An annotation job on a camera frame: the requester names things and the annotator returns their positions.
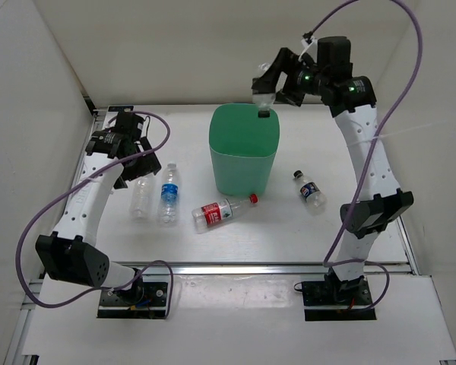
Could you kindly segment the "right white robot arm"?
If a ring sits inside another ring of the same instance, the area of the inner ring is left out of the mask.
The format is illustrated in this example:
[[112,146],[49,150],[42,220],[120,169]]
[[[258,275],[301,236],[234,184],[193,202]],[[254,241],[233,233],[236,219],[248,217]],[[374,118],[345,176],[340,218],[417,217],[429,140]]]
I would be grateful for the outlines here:
[[414,202],[402,190],[379,139],[376,97],[366,76],[353,75],[351,43],[345,36],[306,40],[316,56],[281,48],[274,61],[252,81],[252,95],[261,118],[274,103],[301,106],[317,96],[328,107],[347,144],[356,176],[353,200],[340,208],[342,227],[324,259],[328,273],[324,292],[335,304],[355,300],[362,290],[369,252],[381,232]]

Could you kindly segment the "blue label water bottle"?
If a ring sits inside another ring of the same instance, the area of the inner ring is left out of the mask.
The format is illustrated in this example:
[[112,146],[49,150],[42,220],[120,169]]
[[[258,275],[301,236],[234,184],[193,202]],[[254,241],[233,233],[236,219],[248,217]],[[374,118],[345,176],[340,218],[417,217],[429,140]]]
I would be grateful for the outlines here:
[[169,162],[162,175],[160,202],[157,212],[158,221],[162,225],[174,225],[177,222],[179,185],[179,168],[175,162]]

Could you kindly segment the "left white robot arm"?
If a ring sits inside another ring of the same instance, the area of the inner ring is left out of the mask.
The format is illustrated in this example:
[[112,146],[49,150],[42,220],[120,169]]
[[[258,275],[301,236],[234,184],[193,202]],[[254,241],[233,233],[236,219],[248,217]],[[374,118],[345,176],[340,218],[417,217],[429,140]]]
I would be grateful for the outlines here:
[[88,287],[118,288],[127,304],[136,304],[144,296],[144,285],[134,279],[135,270],[112,263],[95,245],[97,231],[107,200],[113,189],[125,189],[128,181],[160,171],[158,160],[139,157],[112,162],[150,148],[141,126],[132,132],[112,127],[93,133],[87,144],[81,168],[82,187],[71,195],[64,214],[48,236],[36,241],[36,251],[51,279]]

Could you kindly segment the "small black label bottle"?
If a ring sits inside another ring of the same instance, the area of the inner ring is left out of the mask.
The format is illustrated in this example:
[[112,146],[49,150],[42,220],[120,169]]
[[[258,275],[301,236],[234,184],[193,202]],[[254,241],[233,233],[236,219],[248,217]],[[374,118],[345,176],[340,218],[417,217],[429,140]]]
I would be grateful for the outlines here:
[[[255,76],[252,79],[254,84],[264,73],[271,67],[271,63],[260,64],[256,70]],[[275,94],[261,94],[255,89],[252,90],[252,101],[258,108],[258,117],[268,118],[271,114],[271,108],[275,102]]]

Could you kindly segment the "small pepsi bottle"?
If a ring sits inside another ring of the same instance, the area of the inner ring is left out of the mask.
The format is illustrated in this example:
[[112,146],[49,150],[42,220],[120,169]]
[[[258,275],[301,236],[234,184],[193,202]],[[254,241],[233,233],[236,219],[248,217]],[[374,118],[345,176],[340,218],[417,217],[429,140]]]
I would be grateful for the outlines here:
[[308,210],[314,214],[322,214],[325,211],[327,199],[325,194],[316,185],[314,179],[305,175],[301,170],[293,173],[297,192],[305,202]]

